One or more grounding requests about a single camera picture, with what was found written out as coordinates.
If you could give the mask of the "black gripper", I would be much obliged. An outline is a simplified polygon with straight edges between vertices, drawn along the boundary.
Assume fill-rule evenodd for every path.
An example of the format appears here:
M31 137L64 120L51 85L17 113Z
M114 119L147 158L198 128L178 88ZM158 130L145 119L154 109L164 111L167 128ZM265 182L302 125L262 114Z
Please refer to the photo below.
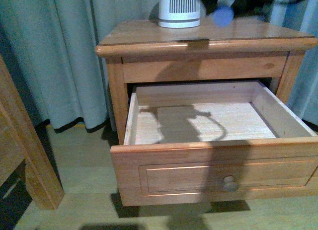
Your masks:
M234 15L257 15L263 13L266 7L271 6L275 0L200 0L206 15L213 13L221 3L230 6Z

